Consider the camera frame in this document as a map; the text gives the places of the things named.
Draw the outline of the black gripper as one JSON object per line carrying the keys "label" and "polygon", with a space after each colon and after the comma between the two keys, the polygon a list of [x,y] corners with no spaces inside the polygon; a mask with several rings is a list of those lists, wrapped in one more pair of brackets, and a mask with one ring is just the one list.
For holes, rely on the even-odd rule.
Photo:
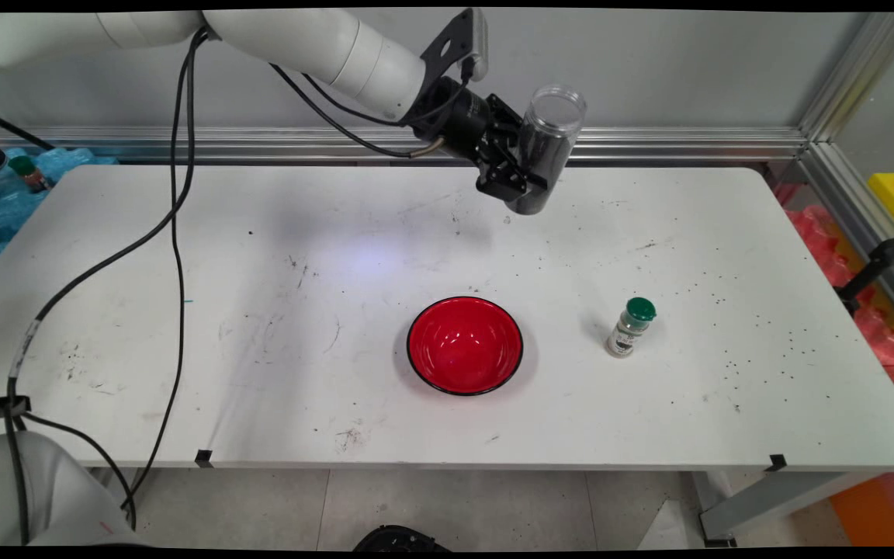
{"label": "black gripper", "polygon": [[[413,134],[420,141],[443,142],[440,150],[476,164],[476,190],[511,203],[549,191],[549,180],[519,162],[517,149],[524,120],[499,95],[485,99],[443,75],[413,105]],[[485,133],[490,124],[490,142]]]}

